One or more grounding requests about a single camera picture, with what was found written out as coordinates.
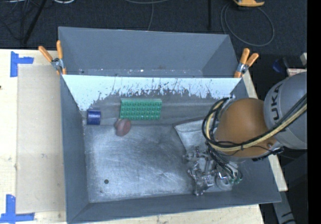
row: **gray panel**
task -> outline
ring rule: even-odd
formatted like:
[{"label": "gray panel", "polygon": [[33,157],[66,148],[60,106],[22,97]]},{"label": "gray panel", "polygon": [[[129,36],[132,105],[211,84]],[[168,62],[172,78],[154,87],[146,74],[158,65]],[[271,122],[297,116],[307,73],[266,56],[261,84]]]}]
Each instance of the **gray panel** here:
[{"label": "gray panel", "polygon": [[88,204],[82,117],[65,81],[60,78],[67,220]]},{"label": "gray panel", "polygon": [[59,27],[58,36],[65,65],[72,74],[94,70],[95,75],[110,75],[115,70],[114,75],[124,76],[124,70],[144,69],[156,71],[155,75],[157,71],[169,75],[166,70],[202,75],[215,55],[216,68],[226,65],[217,71],[207,68],[207,75],[231,76],[237,63],[228,35]]}]

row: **green object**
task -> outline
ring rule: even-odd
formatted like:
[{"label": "green object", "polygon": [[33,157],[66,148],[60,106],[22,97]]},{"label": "green object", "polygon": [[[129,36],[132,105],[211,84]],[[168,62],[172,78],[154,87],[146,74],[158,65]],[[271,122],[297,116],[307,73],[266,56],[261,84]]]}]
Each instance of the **green object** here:
[{"label": "green object", "polygon": [[119,118],[132,121],[159,120],[161,109],[161,99],[121,99]]}]

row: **blue object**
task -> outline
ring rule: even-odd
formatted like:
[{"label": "blue object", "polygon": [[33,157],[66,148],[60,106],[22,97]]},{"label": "blue object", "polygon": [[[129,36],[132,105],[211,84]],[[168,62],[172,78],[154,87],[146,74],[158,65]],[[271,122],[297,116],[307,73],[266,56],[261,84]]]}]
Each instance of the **blue object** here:
[{"label": "blue object", "polygon": [[11,65],[10,65],[10,77],[18,76],[18,64],[32,64],[34,62],[33,57],[19,58],[19,54],[11,52]]},{"label": "blue object", "polygon": [[101,113],[99,110],[87,111],[87,124],[88,125],[100,125]]},{"label": "blue object", "polygon": [[16,198],[13,195],[6,195],[6,212],[0,216],[0,223],[15,224],[17,221],[34,220],[35,214],[16,214]]}]

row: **white surface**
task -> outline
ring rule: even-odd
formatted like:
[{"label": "white surface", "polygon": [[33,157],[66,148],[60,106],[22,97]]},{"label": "white surface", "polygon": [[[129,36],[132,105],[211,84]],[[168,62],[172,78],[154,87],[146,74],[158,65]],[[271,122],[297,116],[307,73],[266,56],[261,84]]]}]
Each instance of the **white surface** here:
[{"label": "white surface", "polygon": [[230,96],[240,78],[152,78],[152,77],[106,77],[63,75],[80,110],[88,110],[97,100],[109,95],[131,97],[133,94],[165,91],[173,94],[195,95],[199,98],[211,96],[215,99]]}]

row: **black cable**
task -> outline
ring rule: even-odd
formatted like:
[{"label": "black cable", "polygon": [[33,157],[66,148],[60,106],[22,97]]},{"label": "black cable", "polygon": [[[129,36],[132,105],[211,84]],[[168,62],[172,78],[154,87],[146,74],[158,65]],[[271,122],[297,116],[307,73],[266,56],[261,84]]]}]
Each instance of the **black cable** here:
[{"label": "black cable", "polygon": [[268,44],[270,44],[273,39],[274,39],[274,36],[275,36],[275,30],[274,30],[274,25],[273,25],[273,22],[271,20],[271,18],[265,13],[264,10],[262,10],[261,8],[259,7],[256,7],[259,11],[261,11],[265,16],[266,18],[269,20],[270,22],[270,25],[272,27],[272,36],[270,38],[270,40],[264,44],[252,44],[252,43],[249,43],[243,39],[241,39],[240,37],[238,37],[233,31],[232,29],[230,28],[230,26],[228,25],[228,22],[227,22],[227,17],[226,17],[226,12],[227,12],[227,9],[230,7],[230,5],[232,4],[232,2],[230,3],[227,3],[223,6],[222,10],[221,10],[221,26],[222,26],[222,29],[223,29],[223,32],[224,34],[227,34],[226,30],[224,29],[224,24],[226,25],[226,27],[228,28],[229,32],[232,33],[232,35],[237,38],[238,40],[240,40],[241,42],[245,43],[245,44],[248,44],[250,46],[257,46],[257,47],[262,47],[262,46],[266,46]]},{"label": "black cable", "polygon": [[36,25],[36,22],[37,22],[37,20],[38,20],[38,18],[40,16],[40,13],[42,12],[42,10],[43,10],[43,8],[44,8],[44,6],[46,4],[46,1],[47,0],[43,0],[42,3],[41,3],[41,6],[38,8],[38,11],[36,12],[36,16],[34,17],[33,21],[31,22],[31,24],[30,24],[30,26],[29,26],[29,28],[27,30],[26,37],[23,40],[23,44],[27,43],[27,41],[28,41],[28,39],[29,39],[29,37],[30,37],[35,25]]}]

